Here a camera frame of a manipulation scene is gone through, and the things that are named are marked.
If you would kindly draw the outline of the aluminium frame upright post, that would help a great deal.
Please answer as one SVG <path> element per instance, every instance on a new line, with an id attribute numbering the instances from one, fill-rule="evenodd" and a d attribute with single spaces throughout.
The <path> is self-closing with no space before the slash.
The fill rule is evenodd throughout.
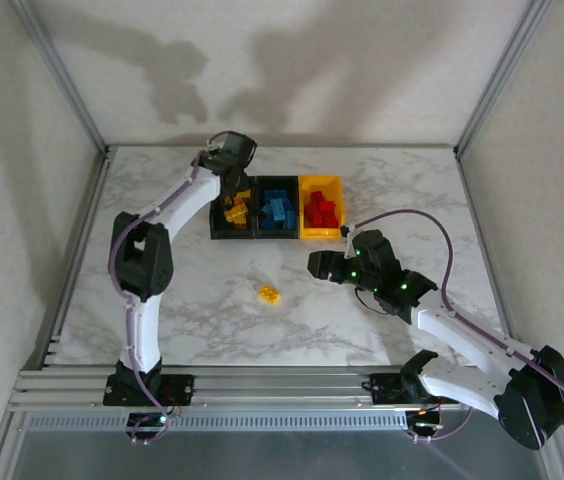
<path id="1" fill-rule="evenodd" d="M 34 1 L 7 1 L 38 51 L 91 145 L 97 153 L 106 154 L 108 152 L 108 145 L 78 91 Z"/>
<path id="2" fill-rule="evenodd" d="M 523 14 L 473 108 L 453 150 L 458 162 L 471 146 L 504 91 L 553 0 L 528 0 Z"/>

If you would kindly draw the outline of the aluminium table side rail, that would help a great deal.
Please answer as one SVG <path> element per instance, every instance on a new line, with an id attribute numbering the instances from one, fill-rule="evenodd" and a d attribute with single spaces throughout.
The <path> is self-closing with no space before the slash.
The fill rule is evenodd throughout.
<path id="1" fill-rule="evenodd" d="M 41 370 L 48 365 L 47 357 L 54 355 L 51 346 L 61 337 L 100 198 L 117 150 L 116 146 L 108 146 L 104 153 L 98 153 L 95 157 L 94 173 L 87 184 L 86 197 L 78 211 L 75 228 L 71 233 L 68 260 L 58 297 L 50 314 L 42 322 L 36 347 L 30 358 L 30 366 L 34 370 Z"/>

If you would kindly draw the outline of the black plastic storage bin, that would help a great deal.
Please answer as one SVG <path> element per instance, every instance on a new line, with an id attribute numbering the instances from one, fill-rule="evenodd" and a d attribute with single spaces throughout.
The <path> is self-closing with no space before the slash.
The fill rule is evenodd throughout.
<path id="1" fill-rule="evenodd" d="M 244 202 L 241 199 L 236 199 L 234 195 L 235 204 L 246 204 L 249 209 L 247 218 L 248 227 L 246 230 L 236 230 L 233 223 L 225 220 L 224 212 L 231 209 L 233 206 L 223 206 L 221 203 L 221 196 L 211 202 L 209 210 L 209 226 L 210 236 L 213 240 L 237 240 L 237 239 L 253 239 L 255 237 L 255 178 L 252 176 L 247 177 L 247 181 L 251 183 L 251 201 Z"/>
<path id="2" fill-rule="evenodd" d="M 288 193 L 288 198 L 296 201 L 297 228 L 295 231 L 283 230 L 278 234 L 270 235 L 261 229 L 260 208 L 266 202 L 264 192 L 269 189 L 283 189 Z M 255 179 L 255 237 L 257 239 L 297 239 L 299 237 L 299 184 L 297 176 L 257 176 Z"/>

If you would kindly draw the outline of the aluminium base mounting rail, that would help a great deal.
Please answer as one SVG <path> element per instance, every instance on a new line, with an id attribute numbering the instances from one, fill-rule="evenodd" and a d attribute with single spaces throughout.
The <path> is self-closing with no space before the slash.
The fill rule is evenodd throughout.
<path id="1" fill-rule="evenodd" d="M 166 367 L 163 374 L 193 375 L 188 406 L 105 406 L 103 395 L 110 367 L 50 367 L 18 375 L 9 411 L 291 411 L 291 410 L 420 410 L 441 405 L 495 413 L 503 379 L 490 379 L 475 367 L 435 359 L 423 370 L 423 385 L 439 397 L 437 404 L 374 405 L 365 389 L 375 373 L 400 373 L 397 367 Z"/>

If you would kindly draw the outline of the grey metal lower panel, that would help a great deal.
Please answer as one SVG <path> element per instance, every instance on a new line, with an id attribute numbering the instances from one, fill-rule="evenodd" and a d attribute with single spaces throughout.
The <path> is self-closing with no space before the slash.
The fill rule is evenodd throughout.
<path id="1" fill-rule="evenodd" d="M 8 480 L 564 480 L 555 453 L 527 450 L 475 414 L 452 437 L 399 430 L 186 431 L 134 445 L 120 431 L 26 429 Z"/>

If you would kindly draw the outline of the yellow plastic storage bin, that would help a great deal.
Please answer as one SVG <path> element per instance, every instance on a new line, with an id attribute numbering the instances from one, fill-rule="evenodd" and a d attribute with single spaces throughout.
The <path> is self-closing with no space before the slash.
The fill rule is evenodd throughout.
<path id="1" fill-rule="evenodd" d="M 321 191 L 324 200 L 336 204 L 335 215 L 339 222 L 336 229 L 306 228 L 303 214 L 305 204 L 312 203 L 310 193 Z M 335 240 L 341 237 L 341 227 L 346 223 L 346 208 L 343 186 L 339 176 L 309 176 L 299 177 L 299 237 L 304 240 Z"/>

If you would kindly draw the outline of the small circuit board with LED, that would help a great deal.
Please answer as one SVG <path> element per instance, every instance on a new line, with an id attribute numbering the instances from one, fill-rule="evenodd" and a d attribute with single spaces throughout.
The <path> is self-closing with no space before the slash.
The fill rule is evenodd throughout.
<path id="1" fill-rule="evenodd" d="M 406 415 L 408 429 L 419 436 L 434 436 L 444 428 L 440 406 L 434 406 Z"/>
<path id="2" fill-rule="evenodd" d="M 159 431 L 165 425 L 179 417 L 178 411 L 168 411 L 167 414 L 156 412 L 130 413 L 127 420 L 129 430 L 136 428 L 139 431 Z"/>

